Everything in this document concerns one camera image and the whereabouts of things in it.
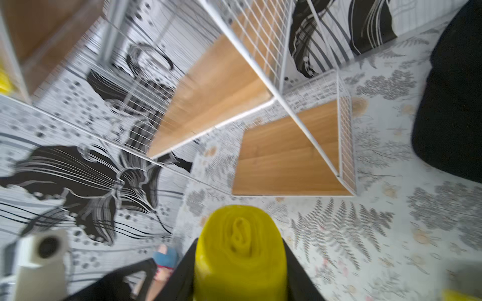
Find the yellow trash bag roll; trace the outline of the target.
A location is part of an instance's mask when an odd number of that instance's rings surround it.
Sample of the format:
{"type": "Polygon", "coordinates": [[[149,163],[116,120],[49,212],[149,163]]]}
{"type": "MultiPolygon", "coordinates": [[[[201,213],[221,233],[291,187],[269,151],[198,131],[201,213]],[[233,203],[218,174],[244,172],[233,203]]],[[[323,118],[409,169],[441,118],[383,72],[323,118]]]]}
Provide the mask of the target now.
{"type": "Polygon", "coordinates": [[[194,300],[287,300],[282,236],[263,210],[230,205],[214,211],[197,241],[194,300]]]}
{"type": "Polygon", "coordinates": [[[481,298],[474,295],[458,292],[455,290],[445,290],[443,292],[443,300],[444,301],[481,301],[481,298]]]}
{"type": "Polygon", "coordinates": [[[14,86],[6,73],[3,66],[0,68],[0,93],[2,95],[11,95],[14,91],[14,86]]]}

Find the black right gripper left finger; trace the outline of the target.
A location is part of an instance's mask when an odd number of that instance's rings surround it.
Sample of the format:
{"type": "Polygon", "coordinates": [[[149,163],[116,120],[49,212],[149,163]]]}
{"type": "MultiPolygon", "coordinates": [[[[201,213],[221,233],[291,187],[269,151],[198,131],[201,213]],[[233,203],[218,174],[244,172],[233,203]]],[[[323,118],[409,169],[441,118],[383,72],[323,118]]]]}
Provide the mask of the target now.
{"type": "Polygon", "coordinates": [[[155,301],[194,300],[194,266],[197,242],[198,239],[194,239],[155,301]]]}

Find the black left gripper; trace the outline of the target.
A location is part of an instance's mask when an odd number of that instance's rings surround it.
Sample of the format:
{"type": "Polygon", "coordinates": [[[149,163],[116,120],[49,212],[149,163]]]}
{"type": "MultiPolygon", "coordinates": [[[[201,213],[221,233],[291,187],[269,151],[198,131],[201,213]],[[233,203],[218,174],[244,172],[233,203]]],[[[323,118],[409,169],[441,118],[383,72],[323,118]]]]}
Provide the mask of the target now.
{"type": "Polygon", "coordinates": [[[157,268],[152,258],[119,268],[64,300],[146,300],[157,268]],[[138,272],[145,272],[146,278],[137,297],[132,298],[131,288],[124,278],[138,272]]]}

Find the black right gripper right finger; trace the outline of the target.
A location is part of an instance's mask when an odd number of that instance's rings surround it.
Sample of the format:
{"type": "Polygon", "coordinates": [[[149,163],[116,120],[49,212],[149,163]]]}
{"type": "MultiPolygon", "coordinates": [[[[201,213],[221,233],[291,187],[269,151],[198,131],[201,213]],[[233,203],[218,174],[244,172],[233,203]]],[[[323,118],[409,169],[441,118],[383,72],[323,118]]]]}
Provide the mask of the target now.
{"type": "Polygon", "coordinates": [[[325,301],[285,240],[283,243],[287,262],[288,301],[325,301]]]}

